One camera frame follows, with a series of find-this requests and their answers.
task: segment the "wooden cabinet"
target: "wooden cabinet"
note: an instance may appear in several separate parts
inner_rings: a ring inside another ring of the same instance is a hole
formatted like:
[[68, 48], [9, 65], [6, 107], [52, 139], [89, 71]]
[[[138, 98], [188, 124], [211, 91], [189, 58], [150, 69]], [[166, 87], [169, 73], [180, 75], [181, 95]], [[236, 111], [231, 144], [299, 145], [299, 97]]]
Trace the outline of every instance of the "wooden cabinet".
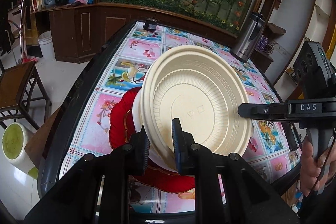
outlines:
[[[183, 29], [232, 47], [236, 36], [197, 19], [159, 9], [112, 3], [98, 3], [50, 10], [50, 27], [57, 61], [89, 61], [102, 45], [126, 23], [152, 17], [159, 24]], [[263, 72], [273, 61], [254, 52], [252, 61]]]

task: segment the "stainless steel thermos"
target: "stainless steel thermos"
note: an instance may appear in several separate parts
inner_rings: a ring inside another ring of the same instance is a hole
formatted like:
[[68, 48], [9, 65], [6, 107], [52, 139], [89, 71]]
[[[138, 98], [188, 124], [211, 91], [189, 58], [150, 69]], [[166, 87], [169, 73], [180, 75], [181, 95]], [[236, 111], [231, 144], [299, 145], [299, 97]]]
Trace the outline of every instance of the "stainless steel thermos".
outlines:
[[265, 19], [263, 15], [252, 12], [241, 28], [236, 45], [231, 49], [230, 53], [239, 61], [246, 63], [263, 34], [264, 27]]

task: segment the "human hand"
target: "human hand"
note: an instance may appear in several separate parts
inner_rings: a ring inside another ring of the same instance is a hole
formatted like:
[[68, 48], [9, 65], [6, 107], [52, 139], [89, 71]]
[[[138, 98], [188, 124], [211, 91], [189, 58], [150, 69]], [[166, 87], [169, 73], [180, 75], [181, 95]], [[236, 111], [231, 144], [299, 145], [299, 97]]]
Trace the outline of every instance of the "human hand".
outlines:
[[[317, 177], [320, 175], [321, 168], [328, 155], [329, 148], [323, 152], [318, 161], [313, 159], [313, 146], [307, 138], [302, 143], [302, 155], [300, 157], [301, 170], [300, 170], [300, 188], [301, 192], [308, 196], [313, 188]], [[313, 191], [318, 191], [323, 188], [328, 180], [330, 180], [336, 173], [336, 145], [332, 148], [329, 155], [327, 165], [330, 164], [329, 173], [325, 174], [319, 182], [317, 182]]]

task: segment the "pink tile pattern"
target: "pink tile pattern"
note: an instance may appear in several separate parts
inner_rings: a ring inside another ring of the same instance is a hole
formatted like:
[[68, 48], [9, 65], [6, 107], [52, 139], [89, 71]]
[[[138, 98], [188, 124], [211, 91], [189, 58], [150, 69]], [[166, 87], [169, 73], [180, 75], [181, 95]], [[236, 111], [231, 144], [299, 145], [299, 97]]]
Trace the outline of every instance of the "pink tile pattern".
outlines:
[[[91, 94], [76, 127], [71, 145], [63, 160], [61, 178], [83, 155], [96, 156], [112, 151], [109, 144], [110, 112], [123, 94], [134, 86], [141, 86], [150, 65], [164, 52], [179, 45], [205, 47], [226, 60], [241, 79], [251, 103], [278, 102], [259, 70], [249, 60], [236, 60], [228, 47], [179, 30], [158, 26], [155, 33], [142, 29], [137, 22], [115, 56], [105, 68]], [[301, 151], [290, 152], [280, 123], [252, 121], [253, 134], [243, 158], [268, 182], [290, 171], [299, 163]], [[154, 187], [130, 181], [130, 205], [141, 213], [178, 213], [193, 211], [194, 189], [188, 193], [173, 194]], [[222, 199], [225, 195], [220, 180]]]

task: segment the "white bowl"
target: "white bowl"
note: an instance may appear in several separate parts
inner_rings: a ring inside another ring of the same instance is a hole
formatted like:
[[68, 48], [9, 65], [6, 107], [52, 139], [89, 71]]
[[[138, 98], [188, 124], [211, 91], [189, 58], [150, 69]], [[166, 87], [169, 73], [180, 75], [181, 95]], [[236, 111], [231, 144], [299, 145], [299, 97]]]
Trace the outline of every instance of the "white bowl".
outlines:
[[250, 119], [237, 109], [247, 103], [239, 77], [221, 57], [202, 47], [179, 46], [160, 56], [141, 89], [141, 117], [151, 146], [176, 170], [171, 121], [212, 152], [243, 155], [251, 136]]

